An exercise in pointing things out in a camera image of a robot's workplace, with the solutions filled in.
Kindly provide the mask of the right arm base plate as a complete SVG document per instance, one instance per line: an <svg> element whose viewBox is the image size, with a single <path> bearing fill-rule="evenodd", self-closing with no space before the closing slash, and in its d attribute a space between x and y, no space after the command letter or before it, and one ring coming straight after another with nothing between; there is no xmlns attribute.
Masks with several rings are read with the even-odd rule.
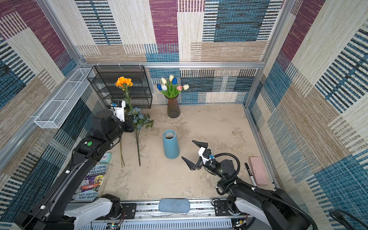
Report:
<svg viewBox="0 0 368 230"><path fill-rule="evenodd" d="M212 206L215 210L215 216L237 216L239 213L233 213L230 211L227 201L226 200L220 200L218 198L213 199L211 201Z"/></svg>

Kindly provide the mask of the teal cylindrical vase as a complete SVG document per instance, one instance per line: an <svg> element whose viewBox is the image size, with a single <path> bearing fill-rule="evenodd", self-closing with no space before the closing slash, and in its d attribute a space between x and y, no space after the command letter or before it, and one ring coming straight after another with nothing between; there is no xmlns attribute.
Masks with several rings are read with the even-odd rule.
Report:
<svg viewBox="0 0 368 230"><path fill-rule="evenodd" d="M169 129L163 133L163 149L168 159L175 159L179 156L179 143L174 130Z"/></svg>

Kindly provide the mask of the orange marigold flower stem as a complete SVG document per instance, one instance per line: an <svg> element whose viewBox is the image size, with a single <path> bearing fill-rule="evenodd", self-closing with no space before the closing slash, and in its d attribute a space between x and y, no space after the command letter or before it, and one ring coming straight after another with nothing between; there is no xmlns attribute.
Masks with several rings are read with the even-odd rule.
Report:
<svg viewBox="0 0 368 230"><path fill-rule="evenodd" d="M125 77L119 77L117 82L115 83L116 87L121 89L126 97L126 103L128 103L129 106L129 112L128 114L133 116L134 115L134 109L133 109L133 104L131 101L131 96L130 96L130 90L131 87L133 86L133 82L131 78L125 78Z"/></svg>

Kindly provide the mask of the yellow tulip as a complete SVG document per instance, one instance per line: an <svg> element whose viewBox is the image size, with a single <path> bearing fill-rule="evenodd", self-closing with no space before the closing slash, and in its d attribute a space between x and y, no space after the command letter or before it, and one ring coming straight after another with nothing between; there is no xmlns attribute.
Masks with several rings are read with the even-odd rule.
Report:
<svg viewBox="0 0 368 230"><path fill-rule="evenodd" d="M169 83L168 83L168 90L171 92L173 90L173 80L174 80L174 76L170 75L169 76Z"/></svg>

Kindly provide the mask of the red ribbed glass vase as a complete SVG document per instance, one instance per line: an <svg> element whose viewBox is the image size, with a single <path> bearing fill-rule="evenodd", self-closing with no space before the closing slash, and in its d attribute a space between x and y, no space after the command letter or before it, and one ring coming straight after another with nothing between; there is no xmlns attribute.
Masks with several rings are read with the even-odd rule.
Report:
<svg viewBox="0 0 368 230"><path fill-rule="evenodd" d="M167 115L170 118L177 118L180 116L180 107L179 102L176 98L168 98L168 105L167 105Z"/></svg>

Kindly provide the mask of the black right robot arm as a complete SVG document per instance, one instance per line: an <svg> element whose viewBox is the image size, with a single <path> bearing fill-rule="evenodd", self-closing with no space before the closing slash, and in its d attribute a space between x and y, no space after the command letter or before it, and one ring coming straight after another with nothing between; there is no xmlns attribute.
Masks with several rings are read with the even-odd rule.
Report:
<svg viewBox="0 0 368 230"><path fill-rule="evenodd" d="M199 147L199 159L193 163L187 158L190 170L205 168L220 178L216 185L218 195L228 195L227 207L232 215L246 213L267 224L273 230L316 230L315 221L304 212L282 189L266 190L249 184L238 177L239 159L231 153L213 155L206 142L192 141Z"/></svg>

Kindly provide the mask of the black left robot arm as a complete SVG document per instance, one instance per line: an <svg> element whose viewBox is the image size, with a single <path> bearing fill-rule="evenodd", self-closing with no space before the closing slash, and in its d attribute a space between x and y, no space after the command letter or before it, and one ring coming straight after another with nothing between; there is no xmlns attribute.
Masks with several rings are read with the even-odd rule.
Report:
<svg viewBox="0 0 368 230"><path fill-rule="evenodd" d="M76 218L68 218L64 211L74 192L88 172L97 165L113 142L124 132L133 131L133 118L119 119L110 110L98 112L92 118L91 134L74 148L71 160L63 173L43 198L28 212L20 212L15 224L23 230L73 230Z"/></svg>

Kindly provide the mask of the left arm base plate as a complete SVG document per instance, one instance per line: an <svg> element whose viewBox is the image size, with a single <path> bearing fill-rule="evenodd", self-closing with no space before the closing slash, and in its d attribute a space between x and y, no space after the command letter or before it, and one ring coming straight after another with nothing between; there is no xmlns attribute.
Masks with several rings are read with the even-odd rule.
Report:
<svg viewBox="0 0 368 230"><path fill-rule="evenodd" d="M136 215L137 203L121 203L121 210L116 220L134 219Z"/></svg>

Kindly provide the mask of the white tulip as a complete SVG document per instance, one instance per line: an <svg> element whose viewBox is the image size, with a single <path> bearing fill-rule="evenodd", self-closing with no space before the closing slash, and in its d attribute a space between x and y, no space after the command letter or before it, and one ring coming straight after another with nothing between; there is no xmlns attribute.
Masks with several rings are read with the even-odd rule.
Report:
<svg viewBox="0 0 368 230"><path fill-rule="evenodd" d="M186 91L189 89L189 85L188 84L185 84L183 86L179 86L178 87L178 90L181 92L181 91Z"/></svg>

